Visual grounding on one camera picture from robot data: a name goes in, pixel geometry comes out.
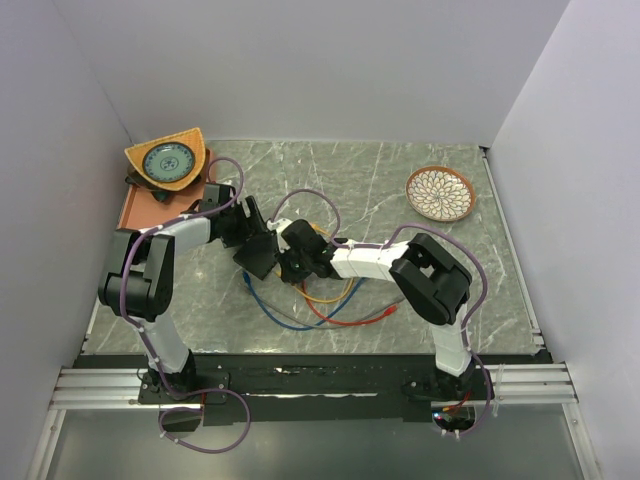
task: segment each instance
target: marble surface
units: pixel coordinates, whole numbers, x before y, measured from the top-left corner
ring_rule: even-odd
[[[254,195],[265,218],[278,200],[293,189],[324,192],[340,209],[341,236],[382,242],[395,227],[423,222],[441,228],[463,242],[484,265],[490,293],[469,324],[474,349],[482,353],[534,353],[531,323],[505,229],[485,170],[482,152],[474,146],[374,142],[216,141],[217,155],[237,159],[245,169],[243,194]],[[476,205],[466,218],[437,223],[409,205],[405,183],[427,165],[444,165],[462,173],[476,191]],[[231,167],[221,167],[218,180],[237,179]],[[331,209],[320,199],[300,194],[282,210],[290,219],[302,217],[327,229],[335,227]],[[408,240],[414,231],[404,231]],[[480,292],[479,276],[463,254],[456,257],[474,277],[472,301]],[[272,353],[433,353],[427,323],[407,302],[398,312],[373,325],[295,332],[269,320],[244,288],[232,251],[214,242],[176,259],[175,290],[170,311],[178,332],[195,352]],[[254,281],[258,293],[307,323],[313,317],[303,299],[275,275]],[[342,281],[310,278],[318,297],[335,295]],[[369,280],[338,315],[350,320],[397,297],[395,284]],[[111,311],[100,306],[85,345],[85,353],[142,351],[136,334]]]

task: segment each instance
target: red cable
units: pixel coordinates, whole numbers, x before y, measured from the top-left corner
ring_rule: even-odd
[[[458,413],[462,406],[471,398],[471,390],[469,390],[461,402],[452,405],[449,408],[443,409],[444,412],[447,412],[449,415],[453,415],[454,413]]]
[[[307,293],[307,288],[304,281],[302,282],[301,287],[302,287],[302,291],[304,293]],[[340,322],[338,320],[334,320],[333,318],[329,318],[326,315],[323,315],[321,312],[319,312],[316,309],[316,307],[313,305],[313,302],[308,298],[305,297],[305,300],[307,302],[307,305],[309,305],[309,308],[311,309],[311,311],[315,313],[317,317],[321,318],[326,322],[333,323],[334,325],[342,325],[344,327],[353,327],[357,325],[369,325],[370,323],[379,322],[384,317],[388,317],[389,315],[394,313],[396,310],[398,310],[398,305],[394,304],[394,305],[391,305],[389,308],[387,308],[384,312],[382,312],[381,315],[378,315],[377,317],[374,317],[374,318],[370,318],[369,320],[362,320],[360,322]]]

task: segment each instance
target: cable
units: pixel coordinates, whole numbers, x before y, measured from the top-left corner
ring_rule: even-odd
[[[298,332],[306,332],[308,330],[312,330],[313,326],[308,326],[308,327],[293,327],[291,325],[287,325],[286,323],[281,322],[280,320],[278,320],[265,306],[265,304],[262,302],[262,299],[258,296],[258,294],[256,293],[255,289],[253,288],[253,284],[251,283],[251,277],[249,277],[249,274],[247,272],[242,272],[242,278],[244,279],[245,283],[247,284],[247,287],[249,288],[249,292],[251,292],[251,295],[253,295],[253,298],[256,299],[256,302],[258,303],[258,306],[262,309],[262,311],[265,313],[265,315],[267,317],[269,317],[271,320],[273,320],[275,323],[277,323],[278,325],[280,325],[283,328],[287,328],[289,330],[295,330]],[[328,318],[331,318],[333,315],[336,315],[340,310],[342,310],[345,305],[347,303],[349,303],[349,301],[353,298],[353,296],[355,295],[355,293],[358,291],[358,289],[362,286],[362,284],[365,282],[366,279],[361,278],[360,280],[358,280],[358,283],[356,283],[356,286],[353,287],[353,290],[351,290],[351,292],[349,293],[349,295],[347,295],[347,298],[345,298],[342,303],[340,305],[338,305],[336,307],[336,309],[331,312],[328,315]],[[319,326],[322,325],[325,322],[325,320],[321,320],[318,323],[315,324],[315,326]]]
[[[482,292],[480,293],[480,296],[478,297],[476,302],[473,304],[473,306],[469,309],[469,311],[467,312],[465,317],[462,319],[460,329],[462,330],[462,343],[463,343],[463,345],[469,351],[469,353],[471,355],[471,358],[473,358],[473,361],[475,362],[475,364],[478,367],[480,367],[480,370],[482,371],[482,376],[484,377],[485,385],[487,387],[487,399],[486,399],[486,402],[485,402],[484,410],[482,411],[482,414],[480,415],[478,420],[473,424],[473,426],[471,428],[469,428],[468,430],[465,430],[464,432],[460,433],[460,435],[467,435],[467,434],[471,433],[478,425],[480,425],[485,420],[485,418],[487,416],[487,413],[489,412],[489,409],[491,407],[491,377],[489,375],[489,372],[485,368],[484,364],[482,363],[482,360],[480,360],[480,357],[473,350],[471,350],[471,347],[470,347],[470,344],[469,344],[469,337],[467,335],[467,329],[466,329],[467,323],[469,323],[469,319],[476,312],[476,310],[478,310],[478,308],[480,308],[480,305],[482,305],[482,303],[486,299],[487,292],[489,291],[489,280],[487,279],[487,275],[486,275],[486,273],[484,271],[484,268],[482,268],[482,264],[480,263],[480,261],[477,259],[477,257],[467,247],[465,247],[463,244],[461,244],[458,240],[456,240],[452,236],[447,235],[446,233],[444,233],[444,232],[442,232],[442,231],[440,231],[440,230],[438,230],[436,228],[430,227],[428,225],[423,225],[423,224],[420,224],[420,223],[407,223],[407,224],[404,224],[404,225],[400,225],[393,232],[393,235],[391,235],[391,238],[389,240],[387,240],[387,242],[384,245],[382,245],[382,247],[380,245],[375,244],[375,243],[356,243],[354,245],[344,245],[344,244],[338,243],[336,241],[335,237],[336,237],[338,231],[340,230],[340,225],[341,225],[341,221],[342,221],[341,218],[340,218],[340,212],[338,211],[338,207],[336,207],[335,203],[333,203],[324,193],[318,192],[317,190],[313,190],[313,189],[310,189],[310,188],[300,188],[300,189],[297,189],[297,190],[293,190],[293,191],[289,192],[287,195],[285,195],[282,198],[282,200],[280,200],[278,205],[276,206],[276,208],[275,208],[275,210],[273,212],[273,215],[271,216],[270,220],[272,222],[275,221],[276,217],[278,216],[278,213],[280,213],[280,210],[284,206],[285,202],[289,198],[291,198],[292,196],[297,195],[299,193],[311,193],[313,195],[316,195],[316,196],[322,198],[331,207],[331,209],[333,210],[333,213],[336,216],[336,228],[331,233],[330,241],[336,248],[376,248],[376,249],[389,248],[393,244],[395,239],[398,238],[398,235],[400,234],[400,232],[402,230],[404,230],[405,228],[417,228],[417,229],[423,230],[423,231],[425,231],[427,233],[431,233],[433,235],[436,235],[436,236],[442,238],[443,240],[451,243],[452,245],[457,247],[460,251],[462,251],[462,253],[464,253],[469,258],[469,260],[471,260],[471,262],[474,264],[474,266],[478,270],[478,273],[480,274],[480,279],[482,280]]]
[[[450,405],[448,407],[444,407],[442,409],[443,412],[447,412],[449,415],[453,415],[454,413],[458,412],[462,406],[467,403],[467,401],[471,398],[471,390],[469,390],[464,398],[462,399],[462,401],[456,403],[455,405]]]
[[[349,295],[349,291],[351,290],[351,288],[353,287],[353,283],[354,280],[353,278],[350,278],[349,281],[347,282],[347,285],[345,286],[344,290],[342,291],[342,293],[340,294],[340,296],[336,297],[336,298],[315,298],[312,297],[311,295],[309,295],[305,290],[301,289],[300,287],[298,287],[297,285],[291,285],[293,287],[293,289],[298,292],[300,295],[302,295],[305,299],[307,300],[311,300],[312,302],[315,303],[336,303],[339,302],[340,300],[342,300],[344,297],[346,297],[347,295]]]
[[[331,234],[329,232],[327,232],[324,228],[316,225],[315,223],[311,223],[311,228],[313,228],[316,232],[320,232],[320,233],[326,235],[327,237],[331,236]],[[304,298],[308,298],[312,302],[316,302],[316,303],[336,303],[336,302],[339,302],[340,300],[342,300],[347,295],[349,295],[349,291],[351,290],[351,288],[353,288],[354,282],[355,282],[355,280],[353,278],[350,278],[349,281],[347,282],[347,286],[344,288],[344,290],[342,291],[340,296],[335,297],[335,298],[315,298],[315,297],[312,297],[311,295],[308,295],[303,290],[301,290],[297,285],[291,285],[291,286],[293,287],[293,289],[296,292],[298,292]]]
[[[302,290],[304,290],[304,289],[305,289],[304,282],[302,282]],[[333,320],[331,318],[333,316],[332,314],[325,316],[321,312],[319,312],[316,309],[316,307],[313,305],[313,303],[311,303],[311,300],[309,300],[308,298],[306,298],[305,301],[307,302],[307,305],[309,305],[309,308],[311,309],[311,311],[313,313],[315,313],[318,318],[321,318],[325,322],[329,322],[329,323],[332,323],[334,325],[342,325],[342,326],[345,326],[345,327],[351,327],[351,326],[355,327],[355,326],[358,326],[358,325],[369,325],[371,323],[376,323],[376,322],[379,322],[380,320],[382,320],[384,317],[388,317],[389,315],[394,313],[396,310],[398,310],[398,306],[397,305],[391,305],[384,312],[382,312],[382,315],[378,315],[377,317],[370,318],[369,320],[362,320],[362,321],[359,321],[359,322],[339,322],[338,320]]]
[[[278,306],[274,305],[273,303],[265,300],[264,298],[259,296],[257,293],[255,295],[252,295],[251,291],[249,290],[249,287],[247,287],[246,285],[244,285],[244,289],[249,295],[253,296],[254,298],[258,297],[262,301],[262,303],[264,303],[267,307],[269,307],[274,312],[279,313],[283,317],[286,317],[289,320],[291,320],[292,322],[297,323],[298,325],[302,325],[303,327],[311,327],[311,328],[314,328],[315,330],[335,330],[335,329],[338,329],[338,328],[347,328],[347,325],[331,325],[331,324],[329,324],[329,325],[309,325],[308,323],[304,323],[300,319],[296,318],[294,315],[291,315],[290,313],[285,312],[283,309],[279,308]],[[374,316],[384,312],[389,307],[391,307],[393,305],[400,304],[400,303],[404,302],[405,300],[406,300],[406,298],[404,296],[398,296],[398,297],[394,298],[391,302],[387,303],[386,305],[384,305],[384,306],[382,306],[380,308],[376,308],[375,310],[372,310],[371,312],[367,313],[365,316],[363,316],[362,318],[360,318],[360,319],[358,319],[356,321],[359,322],[361,320],[367,320],[368,318],[374,317]]]
[[[168,228],[172,225],[176,225],[177,223],[180,222],[184,222],[184,221],[188,221],[190,219],[193,218],[200,218],[200,217],[209,217],[209,216],[213,216],[215,214],[217,214],[218,212],[224,210],[225,208],[233,205],[233,203],[240,197],[240,194],[242,193],[242,189],[244,187],[244,172],[242,170],[242,167],[240,166],[240,164],[235,161],[232,158],[229,157],[219,157],[216,158],[214,160],[212,160],[209,163],[209,166],[207,167],[207,177],[209,178],[209,172],[211,170],[211,166],[214,165],[217,162],[220,161],[226,161],[229,163],[232,163],[237,169],[238,169],[238,173],[240,175],[240,179],[239,179],[239,185],[238,185],[238,189],[235,193],[235,195],[233,195],[229,201],[227,201],[225,204],[216,207],[212,210],[207,210],[205,212],[200,212],[200,213],[194,213],[194,214],[183,214],[180,215],[179,217],[173,218],[167,222],[165,222],[164,224],[161,225],[157,225],[155,227],[149,228],[148,230],[145,230],[144,232],[141,233],[141,235],[136,239],[136,241],[133,243],[133,245],[131,246],[131,250],[129,251],[129,254],[127,255],[127,259],[125,261],[124,264],[124,268],[123,268],[123,272],[122,272],[122,282],[120,284],[120,298],[119,298],[119,308],[120,308],[120,314],[122,315],[122,318],[128,322],[130,325],[132,325],[140,334],[140,339],[142,340],[142,343],[144,344],[145,348],[147,349],[147,352],[150,356],[150,358],[153,359],[153,361],[155,361],[156,367],[158,369],[158,374],[160,375],[160,379],[162,380],[162,383],[164,384],[164,387],[166,389],[166,391],[173,396],[174,398],[185,398],[185,397],[190,397],[193,395],[200,395],[200,394],[207,394],[207,393],[227,393],[229,395],[232,395],[234,397],[236,397],[240,403],[242,404],[242,406],[244,407],[244,410],[247,414],[247,421],[244,427],[244,430],[242,431],[242,433],[240,434],[240,437],[238,437],[238,439],[233,442],[231,445],[224,447],[224,448],[219,448],[219,449],[207,449],[207,448],[201,448],[201,447],[197,447],[196,445],[187,443],[183,440],[179,440],[173,436],[171,436],[170,434],[168,434],[165,430],[164,427],[162,426],[162,419],[170,412],[170,411],[189,411],[189,412],[193,412],[194,409],[191,408],[187,408],[187,407],[180,407],[178,408],[174,408],[171,409],[169,411],[165,411],[159,418],[158,422],[159,422],[159,426],[160,426],[160,431],[161,436],[166,436],[167,438],[169,438],[170,440],[172,440],[173,442],[182,445],[183,447],[189,448],[190,450],[195,450],[197,452],[201,452],[201,453],[224,453],[224,452],[228,452],[229,450],[237,447],[240,443],[242,443],[242,441],[246,438],[247,434],[249,433],[249,428],[251,427],[251,412],[249,411],[249,406],[247,405],[247,402],[244,400],[244,398],[242,398],[241,395],[239,395],[236,392],[233,392],[231,390],[227,390],[226,388],[203,388],[200,390],[196,390],[193,392],[188,392],[188,393],[183,393],[180,392],[176,389],[174,389],[171,386],[171,383],[169,382],[169,380],[167,379],[167,376],[164,372],[164,368],[162,365],[162,359],[160,357],[158,357],[158,353],[156,352],[156,349],[153,347],[153,344],[151,343],[151,340],[149,339],[144,326],[142,325],[142,323],[138,322],[137,320],[134,320],[131,316],[129,316],[127,309],[126,309],[126,298],[127,298],[127,283],[129,281],[129,273],[131,271],[131,266],[133,265],[133,259],[135,258],[135,255],[138,251],[138,249],[140,248],[140,245],[142,245],[142,243],[149,238],[151,235],[155,234],[156,232],[164,229],[164,228]]]

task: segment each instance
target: round woven bowl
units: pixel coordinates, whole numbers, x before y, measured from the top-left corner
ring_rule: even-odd
[[[421,215],[438,222],[455,222],[473,210],[476,194],[462,175],[433,165],[416,170],[407,180],[407,200]]]

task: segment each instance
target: white backdrop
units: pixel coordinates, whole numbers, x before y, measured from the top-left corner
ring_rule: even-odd
[[[134,141],[490,145],[567,0],[54,0]]]
[[[124,129],[49,0],[0,2],[0,478],[24,478],[125,192]]]
[[[490,150],[605,478],[640,478],[640,3],[574,0]]]

